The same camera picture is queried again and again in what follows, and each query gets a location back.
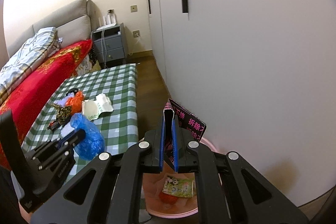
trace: drawer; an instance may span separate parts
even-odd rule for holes
[[[100,53],[97,53],[96,55],[97,55],[97,59],[99,63],[104,63],[103,58],[105,58],[105,52],[100,52]],[[116,59],[121,59],[124,57],[125,55],[124,55],[123,48],[115,48],[113,50],[106,51],[106,62],[116,60]]]
[[[121,36],[105,39],[105,45],[107,51],[115,48],[122,48],[123,44],[121,42]],[[94,50],[96,53],[105,51],[104,43],[103,48],[101,48],[101,39],[94,42]]]

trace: orange plastic bag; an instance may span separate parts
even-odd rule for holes
[[[78,91],[75,97],[69,98],[65,103],[66,106],[71,106],[72,110],[70,115],[82,111],[82,102],[84,101],[84,95],[82,91]]]

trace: blue plastic bag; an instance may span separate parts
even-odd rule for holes
[[[93,122],[90,122],[83,114],[75,113],[70,120],[70,125],[75,129],[85,131],[85,139],[75,146],[75,151],[83,160],[92,160],[95,156],[104,152],[105,142],[100,131]]]

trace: green snack package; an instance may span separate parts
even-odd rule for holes
[[[195,180],[179,179],[167,175],[162,192],[180,198],[192,198],[196,194]]]

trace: wall outlet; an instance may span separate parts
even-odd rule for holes
[[[138,11],[138,6],[137,5],[132,5],[131,6],[131,13],[132,12],[137,12]]]
[[[134,31],[133,32],[133,37],[137,38],[138,36],[140,36],[140,31],[139,30]]]

